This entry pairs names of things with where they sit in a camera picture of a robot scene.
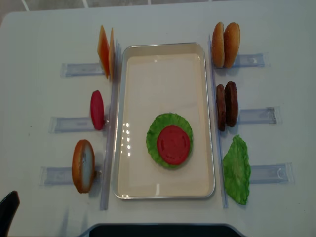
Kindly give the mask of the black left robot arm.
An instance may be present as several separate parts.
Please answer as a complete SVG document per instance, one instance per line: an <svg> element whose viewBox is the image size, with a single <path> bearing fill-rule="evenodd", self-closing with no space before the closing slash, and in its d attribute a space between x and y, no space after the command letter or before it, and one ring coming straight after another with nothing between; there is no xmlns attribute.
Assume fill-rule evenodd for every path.
<svg viewBox="0 0 316 237"><path fill-rule="evenodd" d="M7 237L14 215L19 207L20 199L17 191L10 192L0 202L0 236Z"/></svg>

